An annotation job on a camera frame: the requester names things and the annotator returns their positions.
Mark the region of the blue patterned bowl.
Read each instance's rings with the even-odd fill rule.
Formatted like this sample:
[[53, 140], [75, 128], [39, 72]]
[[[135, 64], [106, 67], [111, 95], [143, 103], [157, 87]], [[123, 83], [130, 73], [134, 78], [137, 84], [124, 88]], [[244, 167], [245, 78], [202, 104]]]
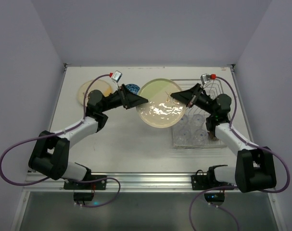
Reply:
[[126, 84], [126, 88], [131, 92], [136, 95], [138, 95], [138, 92], [140, 90], [140, 87], [136, 84]]

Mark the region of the clear glass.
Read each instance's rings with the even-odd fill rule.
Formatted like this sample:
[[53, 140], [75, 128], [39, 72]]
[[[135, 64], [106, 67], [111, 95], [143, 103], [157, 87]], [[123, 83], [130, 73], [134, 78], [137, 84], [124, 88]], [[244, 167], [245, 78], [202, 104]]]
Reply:
[[206, 143], [207, 139], [208, 139], [207, 131], [204, 129], [198, 129], [193, 133], [191, 143], [194, 146], [202, 146]]
[[205, 118], [202, 114], [194, 114], [191, 118], [191, 124], [194, 127], [201, 128], [205, 123]]
[[173, 139], [175, 145], [187, 145], [191, 138], [191, 131], [188, 128], [175, 129]]
[[189, 125], [189, 117], [187, 115], [183, 115], [183, 117], [179, 120], [177, 125], [180, 129], [185, 128], [186, 126]]

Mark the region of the cream plate rearmost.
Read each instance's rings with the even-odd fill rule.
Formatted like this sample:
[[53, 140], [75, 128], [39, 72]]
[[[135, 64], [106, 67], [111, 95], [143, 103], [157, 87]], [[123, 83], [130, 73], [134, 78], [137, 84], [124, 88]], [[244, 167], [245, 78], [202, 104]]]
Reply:
[[158, 78], [147, 82], [138, 95], [148, 102], [136, 107], [140, 118], [154, 128], [169, 128], [184, 116], [186, 105], [171, 94], [182, 91], [174, 81]]

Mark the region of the brown striped ceramic cup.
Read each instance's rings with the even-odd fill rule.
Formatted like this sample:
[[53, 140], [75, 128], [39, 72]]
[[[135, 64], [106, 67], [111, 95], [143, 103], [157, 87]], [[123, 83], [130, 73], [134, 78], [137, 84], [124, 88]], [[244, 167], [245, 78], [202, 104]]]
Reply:
[[211, 132], [208, 132], [208, 138], [209, 140], [212, 140], [212, 141], [218, 141], [219, 139], [214, 135], [212, 134]]

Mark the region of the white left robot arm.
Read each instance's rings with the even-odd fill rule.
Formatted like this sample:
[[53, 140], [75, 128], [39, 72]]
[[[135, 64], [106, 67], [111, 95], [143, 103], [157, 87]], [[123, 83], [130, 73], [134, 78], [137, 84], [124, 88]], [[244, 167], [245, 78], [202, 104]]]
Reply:
[[132, 93], [125, 85], [105, 97], [99, 90], [93, 90], [86, 99], [84, 117], [63, 131], [40, 133], [28, 166], [53, 180], [68, 179], [88, 181], [91, 170], [81, 164], [69, 162], [70, 149], [87, 136], [103, 129], [108, 116], [105, 112], [120, 106], [125, 109], [148, 102], [147, 99]]

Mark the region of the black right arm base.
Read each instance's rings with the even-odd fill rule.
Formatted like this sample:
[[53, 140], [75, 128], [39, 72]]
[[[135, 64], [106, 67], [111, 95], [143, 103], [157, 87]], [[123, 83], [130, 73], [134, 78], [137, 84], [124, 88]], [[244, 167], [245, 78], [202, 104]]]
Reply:
[[[191, 175], [191, 186], [193, 190], [207, 190], [210, 188], [220, 187], [220, 186], [230, 186], [226, 182], [219, 182], [215, 178], [214, 170], [217, 167], [226, 167], [227, 165], [217, 165], [209, 167], [207, 172], [199, 169], [195, 174]], [[220, 190], [219, 193], [205, 193], [204, 198], [208, 203], [214, 205], [222, 205], [225, 200], [224, 190]]]

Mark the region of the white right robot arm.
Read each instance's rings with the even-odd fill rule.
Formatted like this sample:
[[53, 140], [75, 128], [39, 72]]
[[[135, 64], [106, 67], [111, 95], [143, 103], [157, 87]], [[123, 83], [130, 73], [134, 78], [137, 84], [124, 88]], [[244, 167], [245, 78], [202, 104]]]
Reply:
[[211, 99], [200, 84], [189, 90], [174, 92], [171, 97], [188, 108], [197, 106], [209, 113], [207, 131], [223, 141], [235, 154], [236, 165], [209, 167], [206, 182], [210, 186], [236, 185], [242, 193], [274, 188], [277, 184], [273, 156], [270, 151], [249, 144], [242, 135], [235, 135], [230, 127], [228, 114], [232, 99], [219, 94]]

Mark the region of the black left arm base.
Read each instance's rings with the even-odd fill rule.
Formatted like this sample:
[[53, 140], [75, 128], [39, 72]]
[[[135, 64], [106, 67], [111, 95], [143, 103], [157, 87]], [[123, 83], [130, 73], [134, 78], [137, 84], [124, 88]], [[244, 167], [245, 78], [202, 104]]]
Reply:
[[65, 190], [86, 190], [90, 192], [74, 192], [73, 200], [76, 203], [85, 205], [86, 202], [91, 202], [94, 198], [96, 190], [106, 189], [107, 175], [93, 175], [90, 169], [87, 169], [85, 177], [82, 181], [88, 181], [88, 183], [78, 183], [76, 181], [69, 180], [64, 183]]

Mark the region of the aluminium mounting rail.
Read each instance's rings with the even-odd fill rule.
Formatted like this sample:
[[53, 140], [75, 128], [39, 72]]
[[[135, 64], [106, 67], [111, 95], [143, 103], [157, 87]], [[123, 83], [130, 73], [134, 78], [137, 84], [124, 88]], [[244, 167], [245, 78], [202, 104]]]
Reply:
[[[115, 178], [120, 182], [121, 193], [178, 193], [178, 192], [197, 192], [192, 190], [191, 175], [193, 173], [94, 173], [98, 175], [107, 175], [109, 178]], [[26, 182], [33, 182], [41, 179], [43, 175], [39, 173], [28, 173]], [[29, 192], [60, 192], [64, 189], [65, 181], [45, 180], [41, 183], [23, 186], [25, 191]], [[118, 183], [108, 179], [104, 193], [117, 192]]]

